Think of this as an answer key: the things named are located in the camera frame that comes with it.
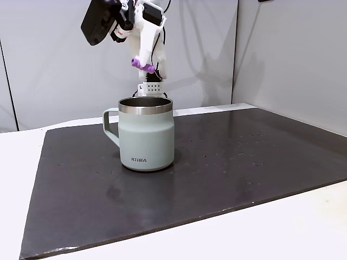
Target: dark gray surface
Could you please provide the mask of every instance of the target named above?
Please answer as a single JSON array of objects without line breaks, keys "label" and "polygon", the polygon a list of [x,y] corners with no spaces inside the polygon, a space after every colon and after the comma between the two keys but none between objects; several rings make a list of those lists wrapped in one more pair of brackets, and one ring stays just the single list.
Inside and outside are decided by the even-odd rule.
[{"label": "dark gray surface", "polygon": [[123,167],[102,125],[48,131],[21,258],[112,243],[347,178],[347,138],[271,112],[180,116],[175,124],[174,164],[156,173]]}]

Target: white table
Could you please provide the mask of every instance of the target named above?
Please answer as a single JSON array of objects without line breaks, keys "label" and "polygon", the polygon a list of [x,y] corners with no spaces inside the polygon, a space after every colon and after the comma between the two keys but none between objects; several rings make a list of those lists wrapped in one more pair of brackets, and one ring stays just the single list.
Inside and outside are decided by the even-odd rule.
[{"label": "white table", "polygon": [[[176,116],[248,109],[247,104],[178,110]],[[111,117],[117,122],[118,117]],[[74,120],[0,134],[0,258],[17,260],[45,133],[101,124]],[[52,260],[347,259],[347,182]]]}]

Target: mug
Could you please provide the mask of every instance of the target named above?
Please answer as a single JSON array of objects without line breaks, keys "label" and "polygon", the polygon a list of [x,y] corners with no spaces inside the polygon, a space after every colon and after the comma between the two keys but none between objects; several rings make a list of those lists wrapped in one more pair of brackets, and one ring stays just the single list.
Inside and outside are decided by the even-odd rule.
[{"label": "mug", "polygon": [[[118,112],[118,134],[111,132],[109,113]],[[104,111],[105,134],[119,147],[121,163],[136,171],[156,171],[174,161],[175,124],[172,100],[140,96],[122,99]]]}]

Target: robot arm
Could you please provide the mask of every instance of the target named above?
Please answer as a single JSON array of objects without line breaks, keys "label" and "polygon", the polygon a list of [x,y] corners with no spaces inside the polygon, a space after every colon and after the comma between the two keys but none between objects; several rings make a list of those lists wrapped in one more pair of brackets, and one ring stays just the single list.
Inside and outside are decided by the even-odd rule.
[{"label": "robot arm", "polygon": [[[131,64],[139,69],[144,81],[138,86],[139,95],[163,94],[162,79],[166,78],[166,54],[163,29],[164,11],[158,0],[92,0],[81,29],[90,45],[99,44],[110,33],[118,43],[127,38],[133,54]],[[153,65],[153,56],[158,61]]]}]

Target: gray wall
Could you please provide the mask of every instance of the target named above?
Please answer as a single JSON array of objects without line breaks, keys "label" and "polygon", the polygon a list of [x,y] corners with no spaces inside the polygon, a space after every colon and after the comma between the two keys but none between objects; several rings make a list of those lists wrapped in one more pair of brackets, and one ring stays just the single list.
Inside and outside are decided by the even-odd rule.
[{"label": "gray wall", "polygon": [[[80,25],[89,2],[1,1],[0,32],[21,130],[100,116],[141,83],[126,43],[108,37],[91,47],[84,39]],[[230,103],[236,10],[237,0],[172,1],[165,84],[176,109]]]},{"label": "gray wall", "polygon": [[240,0],[233,103],[347,135],[347,1]]},{"label": "gray wall", "polygon": [[0,133],[12,131],[17,131],[17,127],[0,49]]}]

